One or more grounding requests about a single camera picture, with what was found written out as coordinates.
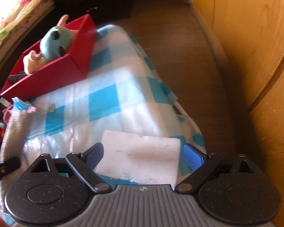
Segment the grey white towel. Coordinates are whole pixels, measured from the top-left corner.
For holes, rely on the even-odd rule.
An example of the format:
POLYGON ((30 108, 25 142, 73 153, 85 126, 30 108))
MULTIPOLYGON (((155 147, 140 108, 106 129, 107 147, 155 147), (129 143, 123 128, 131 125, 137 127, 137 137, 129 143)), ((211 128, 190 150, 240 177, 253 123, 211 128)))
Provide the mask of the grey white towel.
POLYGON ((34 112, 15 111, 11 114, 0 150, 0 162, 21 158, 34 112))

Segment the white sponge block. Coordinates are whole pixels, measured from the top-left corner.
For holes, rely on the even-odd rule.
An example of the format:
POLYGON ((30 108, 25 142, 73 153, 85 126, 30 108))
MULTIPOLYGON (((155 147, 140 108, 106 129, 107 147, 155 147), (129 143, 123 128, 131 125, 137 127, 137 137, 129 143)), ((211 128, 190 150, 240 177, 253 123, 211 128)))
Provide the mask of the white sponge block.
POLYGON ((95 172, 138 184, 175 187, 179 172, 180 140, 106 130, 104 156, 95 172))

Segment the blue face mask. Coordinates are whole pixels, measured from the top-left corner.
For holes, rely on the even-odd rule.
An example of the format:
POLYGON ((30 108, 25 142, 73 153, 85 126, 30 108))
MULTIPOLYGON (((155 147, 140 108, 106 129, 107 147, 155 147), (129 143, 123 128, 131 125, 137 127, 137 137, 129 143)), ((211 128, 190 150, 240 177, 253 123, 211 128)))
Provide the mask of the blue face mask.
POLYGON ((30 103, 27 103, 23 100, 21 100, 18 97, 13 97, 13 107, 11 110, 11 114, 17 113, 17 112, 25 112, 25 113, 35 113, 37 111, 37 108, 31 105, 30 103))

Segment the teal plush doll toy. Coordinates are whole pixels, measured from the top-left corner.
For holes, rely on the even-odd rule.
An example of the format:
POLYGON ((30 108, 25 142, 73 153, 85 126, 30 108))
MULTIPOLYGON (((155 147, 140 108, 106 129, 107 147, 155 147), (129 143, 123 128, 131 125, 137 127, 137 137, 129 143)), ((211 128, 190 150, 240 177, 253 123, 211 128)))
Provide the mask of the teal plush doll toy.
POLYGON ((47 63, 66 55, 76 35, 76 31, 65 27, 68 18, 68 15, 63 15, 57 25, 45 34, 40 41, 39 53, 31 50, 23 58, 26 75, 31 75, 47 63))

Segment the blue white checkered cloth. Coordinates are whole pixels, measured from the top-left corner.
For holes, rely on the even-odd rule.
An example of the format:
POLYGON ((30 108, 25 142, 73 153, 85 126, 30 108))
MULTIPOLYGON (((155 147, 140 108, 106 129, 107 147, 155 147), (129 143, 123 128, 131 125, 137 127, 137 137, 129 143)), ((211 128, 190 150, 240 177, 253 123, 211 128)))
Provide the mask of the blue white checkered cloth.
POLYGON ((97 30, 86 79, 33 98, 37 108, 24 144, 24 161, 85 151, 106 130, 177 138, 204 147, 198 125, 181 110, 145 51, 121 27, 97 30))

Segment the red rectangular storage box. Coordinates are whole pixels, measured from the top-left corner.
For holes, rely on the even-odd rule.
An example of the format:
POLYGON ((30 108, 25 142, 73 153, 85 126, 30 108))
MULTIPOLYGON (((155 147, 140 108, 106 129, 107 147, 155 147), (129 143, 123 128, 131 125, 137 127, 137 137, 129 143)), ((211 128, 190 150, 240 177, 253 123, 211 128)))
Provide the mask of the red rectangular storage box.
POLYGON ((96 26, 89 14, 66 24, 76 35, 65 56, 58 58, 16 83, 7 79, 0 96, 9 102, 13 97, 34 99, 55 89, 85 79, 96 39, 96 26))

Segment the wooden wardrobe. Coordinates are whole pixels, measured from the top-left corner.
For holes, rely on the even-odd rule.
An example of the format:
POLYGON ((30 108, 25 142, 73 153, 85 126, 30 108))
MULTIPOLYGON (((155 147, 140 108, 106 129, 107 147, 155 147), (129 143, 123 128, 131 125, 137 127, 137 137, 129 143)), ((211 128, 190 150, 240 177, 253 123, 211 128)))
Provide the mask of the wooden wardrobe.
POLYGON ((279 190, 284 226, 284 0, 190 1, 228 92, 236 150, 279 190))

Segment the floral bed quilt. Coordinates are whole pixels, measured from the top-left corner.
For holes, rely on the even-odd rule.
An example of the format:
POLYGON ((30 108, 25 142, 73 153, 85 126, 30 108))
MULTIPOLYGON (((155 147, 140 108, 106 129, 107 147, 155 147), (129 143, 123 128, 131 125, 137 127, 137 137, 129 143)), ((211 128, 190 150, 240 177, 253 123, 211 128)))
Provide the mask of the floral bed quilt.
POLYGON ((4 59, 53 7, 53 0, 18 0, 8 16, 0 22, 0 70, 4 59))

